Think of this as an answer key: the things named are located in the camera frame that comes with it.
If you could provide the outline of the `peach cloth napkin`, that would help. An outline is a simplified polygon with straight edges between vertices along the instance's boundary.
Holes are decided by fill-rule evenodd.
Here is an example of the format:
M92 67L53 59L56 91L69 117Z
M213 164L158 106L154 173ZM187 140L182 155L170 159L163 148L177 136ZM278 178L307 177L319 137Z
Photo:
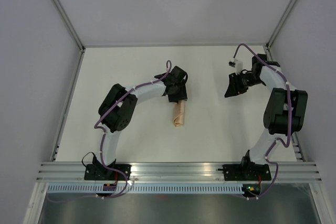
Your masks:
M184 126L185 121L185 100L181 100L174 105L173 125L175 127Z

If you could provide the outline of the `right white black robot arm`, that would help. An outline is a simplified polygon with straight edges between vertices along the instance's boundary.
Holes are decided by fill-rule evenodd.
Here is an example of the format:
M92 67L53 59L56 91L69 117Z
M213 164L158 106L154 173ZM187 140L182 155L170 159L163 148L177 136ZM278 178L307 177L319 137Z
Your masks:
M280 64L268 61L267 56L257 54L252 57L251 69L243 68L236 58L229 61L235 72L229 75L229 85L225 98L247 92L248 88L263 84L270 91L270 97L263 116L264 131L257 143L247 151L246 163L240 165L239 172L245 179L254 178L257 165L270 163L269 157L279 145L288 148L294 132L303 127L308 93L295 88L282 73Z

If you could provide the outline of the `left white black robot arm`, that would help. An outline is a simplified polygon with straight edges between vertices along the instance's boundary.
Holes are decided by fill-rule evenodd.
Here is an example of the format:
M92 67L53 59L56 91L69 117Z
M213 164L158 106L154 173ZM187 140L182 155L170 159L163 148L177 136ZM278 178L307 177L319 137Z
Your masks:
M100 118L94 128L102 130L102 140L99 156L93 163L98 165L96 173L102 179L108 180L114 176L121 131L130 124L135 107L140 103L167 96L168 101L174 104L173 125L184 125L188 74L178 66L172 68L170 61L167 61L166 66L165 73L149 82L133 87L123 87L118 83L113 85L99 107Z

